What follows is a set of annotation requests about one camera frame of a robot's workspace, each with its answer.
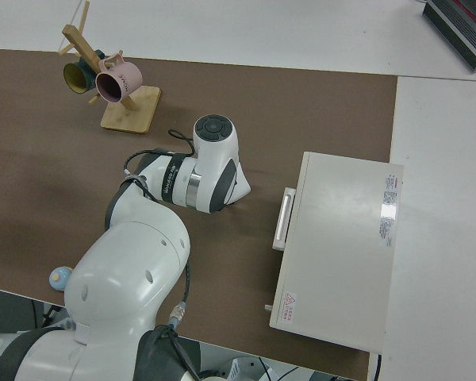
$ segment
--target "brown table mat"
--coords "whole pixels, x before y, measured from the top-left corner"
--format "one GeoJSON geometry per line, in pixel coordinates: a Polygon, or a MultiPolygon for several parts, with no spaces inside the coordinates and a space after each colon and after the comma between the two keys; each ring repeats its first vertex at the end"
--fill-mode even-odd
{"type": "MultiPolygon", "coordinates": [[[[150,132],[134,135],[99,126],[106,104],[87,105],[91,95],[63,81],[71,60],[0,50],[0,289],[63,304],[48,275],[75,266],[103,233],[124,159],[158,146],[186,151],[167,130],[190,135],[198,117],[223,114],[236,126],[251,193],[213,215],[170,206],[192,246],[180,333],[366,379],[368,353],[272,329],[264,305],[273,302],[282,261],[271,248],[282,193],[296,186],[303,152],[388,161],[397,77],[131,60],[144,84],[163,92],[150,132]]],[[[183,283],[163,304],[159,323],[183,283]]]]}

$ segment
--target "wooden mug stand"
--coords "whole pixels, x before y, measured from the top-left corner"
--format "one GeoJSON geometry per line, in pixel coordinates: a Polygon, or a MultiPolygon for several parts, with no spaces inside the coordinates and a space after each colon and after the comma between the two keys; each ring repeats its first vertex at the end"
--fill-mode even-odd
{"type": "MultiPolygon", "coordinates": [[[[62,33],[70,44],[59,53],[65,54],[71,48],[75,48],[92,70],[98,74],[101,71],[98,66],[100,58],[82,35],[84,19],[88,11],[87,4],[88,2],[85,4],[79,29],[73,25],[65,25],[63,28],[62,33]]],[[[98,98],[99,94],[93,97],[89,103],[95,103],[98,98]]],[[[150,129],[159,98],[160,89],[158,87],[141,86],[120,102],[108,103],[102,116],[101,127],[128,133],[146,133],[150,129]]]]}

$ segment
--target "wooden base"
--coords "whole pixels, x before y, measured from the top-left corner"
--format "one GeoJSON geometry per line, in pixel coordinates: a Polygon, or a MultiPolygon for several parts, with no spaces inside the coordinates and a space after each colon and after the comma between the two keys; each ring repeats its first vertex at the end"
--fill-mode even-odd
{"type": "Polygon", "coordinates": [[[136,103],[138,110],[127,110],[120,103],[108,103],[101,126],[127,133],[147,133],[160,98],[160,89],[142,86],[130,98],[136,103]]]}

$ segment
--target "mug handle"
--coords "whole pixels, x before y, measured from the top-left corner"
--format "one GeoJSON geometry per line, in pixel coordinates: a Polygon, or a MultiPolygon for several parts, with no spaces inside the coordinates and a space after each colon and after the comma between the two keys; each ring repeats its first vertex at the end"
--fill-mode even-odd
{"type": "Polygon", "coordinates": [[[107,71],[108,68],[106,67],[106,62],[114,60],[114,59],[117,60],[117,64],[123,64],[125,62],[124,57],[122,57],[120,53],[116,53],[116,54],[113,54],[112,56],[109,56],[108,58],[104,58],[98,61],[98,68],[101,69],[101,71],[107,71]]]}

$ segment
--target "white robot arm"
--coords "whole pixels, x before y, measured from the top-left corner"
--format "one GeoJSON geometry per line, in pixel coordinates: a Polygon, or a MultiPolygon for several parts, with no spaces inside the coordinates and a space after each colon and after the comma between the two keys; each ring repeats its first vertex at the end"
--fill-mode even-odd
{"type": "MultiPolygon", "coordinates": [[[[145,365],[139,362],[152,360],[145,343],[155,336],[157,311],[190,252],[180,218],[151,198],[212,213],[250,191],[228,118],[200,118],[194,150],[197,158],[146,152],[128,173],[106,212],[106,232],[65,287],[76,330],[31,331],[17,338],[0,359],[0,381],[142,380],[137,372],[145,365]]],[[[172,379],[193,377],[184,370],[172,379]]]]}

